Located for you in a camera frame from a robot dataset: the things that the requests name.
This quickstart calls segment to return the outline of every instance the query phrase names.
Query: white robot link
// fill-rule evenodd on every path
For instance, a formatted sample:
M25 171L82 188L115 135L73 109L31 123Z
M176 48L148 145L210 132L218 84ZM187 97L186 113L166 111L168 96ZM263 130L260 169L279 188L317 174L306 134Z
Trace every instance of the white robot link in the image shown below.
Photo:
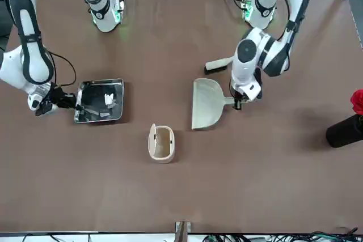
M236 109L241 109L241 103L261 98L260 70L270 77L276 77L290 68L290 52L309 0L285 2L288 6L289 21L281 38L276 40L262 31L273 16L276 0L245 0L242 4L245 20L253 29L243 35L231 58L208 62L205 65L205 73L210 74L225 69L232 62L230 91L235 98Z
M102 32L113 30L121 21L122 0L85 0L95 25ZM36 0L5 0L8 12L18 28L21 45L5 52L0 60L0 79L25 91L35 115L60 108L75 108L75 96L66 94L51 82L52 56L43 45L36 17Z

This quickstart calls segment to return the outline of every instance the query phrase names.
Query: brown table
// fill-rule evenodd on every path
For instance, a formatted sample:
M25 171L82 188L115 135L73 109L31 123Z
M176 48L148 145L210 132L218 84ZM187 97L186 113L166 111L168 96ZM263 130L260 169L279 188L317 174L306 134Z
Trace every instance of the brown table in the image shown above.
M1 83L0 231L171 232L179 220L193 232L363 228L363 143L324 141L363 87L348 1L311 0L291 70L264 75L263 100L226 109L208 131L190 130L192 83L248 28L231 0L126 0L111 33L92 25L83 0L39 0L37 13L45 46L71 60L78 82L126 81L125 112L115 125L76 125L66 110L35 117ZM56 61L59 82L72 80ZM228 71L211 78L227 90ZM175 131L171 164L149 158L152 123Z

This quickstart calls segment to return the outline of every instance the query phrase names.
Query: rose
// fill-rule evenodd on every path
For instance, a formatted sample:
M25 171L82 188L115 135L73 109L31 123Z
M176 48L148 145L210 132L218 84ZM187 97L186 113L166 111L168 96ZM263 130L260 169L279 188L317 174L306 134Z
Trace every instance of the rose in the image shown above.
M351 102L353 104L353 110L363 116L363 89L354 92Z

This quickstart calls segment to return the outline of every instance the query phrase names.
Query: dustpan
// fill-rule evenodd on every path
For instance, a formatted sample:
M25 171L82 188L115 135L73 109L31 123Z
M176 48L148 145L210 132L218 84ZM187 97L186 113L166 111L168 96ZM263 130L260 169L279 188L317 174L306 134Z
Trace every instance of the dustpan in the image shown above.
M196 79L193 83L192 129L215 124L225 105L234 104L233 97L224 97L221 86L212 79Z

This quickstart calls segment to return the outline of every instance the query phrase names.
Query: stainless steel tray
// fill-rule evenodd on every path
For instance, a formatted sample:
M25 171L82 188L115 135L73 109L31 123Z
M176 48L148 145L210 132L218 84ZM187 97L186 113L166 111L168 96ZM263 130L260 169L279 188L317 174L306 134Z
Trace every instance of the stainless steel tray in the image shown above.
M74 113L76 123L113 121L121 118L124 106L125 84L122 79L104 79L82 82L78 87Z

